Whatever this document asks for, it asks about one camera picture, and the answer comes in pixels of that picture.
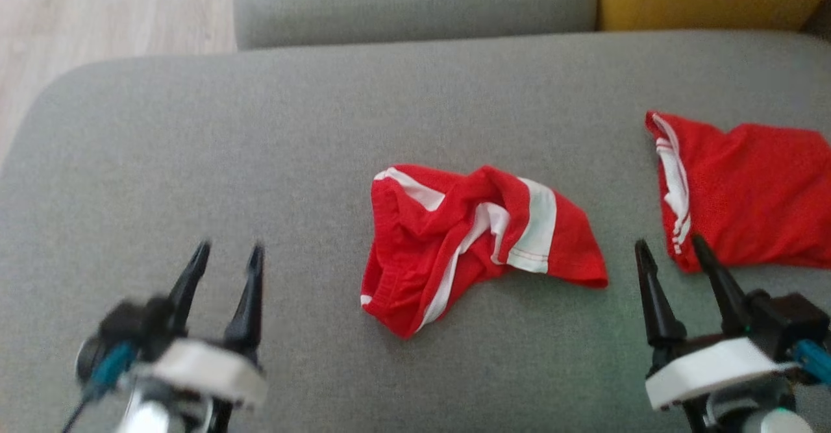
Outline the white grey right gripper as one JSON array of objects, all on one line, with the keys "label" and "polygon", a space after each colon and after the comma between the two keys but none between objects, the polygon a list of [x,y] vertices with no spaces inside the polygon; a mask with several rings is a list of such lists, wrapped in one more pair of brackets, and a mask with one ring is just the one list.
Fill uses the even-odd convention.
[{"label": "white grey right gripper", "polygon": [[[701,235],[692,244],[721,314],[725,336],[745,335],[751,316],[745,292]],[[634,245],[647,344],[652,347],[646,392],[653,410],[682,407],[695,432],[796,432],[793,388],[787,378],[795,362],[775,362],[747,338],[718,342],[675,361],[688,338],[657,278],[645,239]]]}]

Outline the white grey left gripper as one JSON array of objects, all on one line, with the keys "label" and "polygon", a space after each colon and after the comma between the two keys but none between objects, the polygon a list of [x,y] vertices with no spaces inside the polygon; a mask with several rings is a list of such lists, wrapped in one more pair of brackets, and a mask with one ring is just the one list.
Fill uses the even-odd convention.
[{"label": "white grey left gripper", "polygon": [[[173,311],[168,330],[173,336],[188,335],[191,305],[210,251],[211,241],[200,241],[169,292]],[[179,339],[157,361],[134,365],[121,432],[226,431],[222,420],[234,410],[264,406],[266,378],[249,360],[258,358],[262,337],[264,257],[264,247],[256,244],[247,262],[245,288],[223,335],[223,346],[230,351]]]}]

